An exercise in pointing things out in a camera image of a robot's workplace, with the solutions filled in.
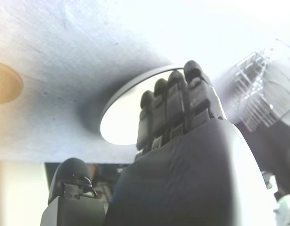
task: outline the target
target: gray surface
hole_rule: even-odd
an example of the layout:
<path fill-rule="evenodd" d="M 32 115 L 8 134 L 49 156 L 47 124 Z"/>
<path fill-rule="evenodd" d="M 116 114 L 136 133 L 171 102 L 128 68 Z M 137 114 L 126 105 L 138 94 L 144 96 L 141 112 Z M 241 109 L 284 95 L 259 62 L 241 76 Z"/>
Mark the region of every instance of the gray surface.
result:
<path fill-rule="evenodd" d="M 19 99 L 0 105 L 0 160 L 131 162 L 134 146 L 108 144 L 99 134 L 108 99 L 138 74 L 189 59 L 219 81 L 264 45 L 270 27 L 259 8 L 233 1 L 0 0 L 0 62 L 25 84 Z"/>

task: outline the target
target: back of robotic hand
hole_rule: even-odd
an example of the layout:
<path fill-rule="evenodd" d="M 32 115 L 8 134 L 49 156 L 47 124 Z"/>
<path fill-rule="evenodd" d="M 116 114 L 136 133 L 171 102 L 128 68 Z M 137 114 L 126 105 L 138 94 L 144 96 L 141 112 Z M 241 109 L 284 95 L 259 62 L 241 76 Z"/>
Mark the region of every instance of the back of robotic hand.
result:
<path fill-rule="evenodd" d="M 251 150 L 194 61 L 143 94 L 137 148 L 105 226 L 275 225 Z"/>

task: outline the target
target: white wall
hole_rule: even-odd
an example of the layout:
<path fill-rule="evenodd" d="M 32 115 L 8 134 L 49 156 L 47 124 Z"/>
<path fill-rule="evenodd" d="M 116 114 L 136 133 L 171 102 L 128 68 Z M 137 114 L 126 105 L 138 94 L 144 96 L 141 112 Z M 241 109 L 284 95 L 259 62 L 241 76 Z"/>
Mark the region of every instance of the white wall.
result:
<path fill-rule="evenodd" d="M 0 162 L 0 226 L 39 226 L 48 194 L 43 163 Z"/>

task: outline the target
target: wire rack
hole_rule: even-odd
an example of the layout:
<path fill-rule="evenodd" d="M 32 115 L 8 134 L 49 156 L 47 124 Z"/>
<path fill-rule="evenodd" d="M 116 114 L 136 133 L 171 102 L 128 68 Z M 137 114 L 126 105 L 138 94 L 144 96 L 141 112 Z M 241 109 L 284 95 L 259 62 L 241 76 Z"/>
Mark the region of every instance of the wire rack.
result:
<path fill-rule="evenodd" d="M 280 40 L 236 64 L 232 106 L 250 131 L 260 123 L 270 127 L 290 113 L 290 77 L 272 66 L 277 60 L 290 62 L 290 46 Z"/>

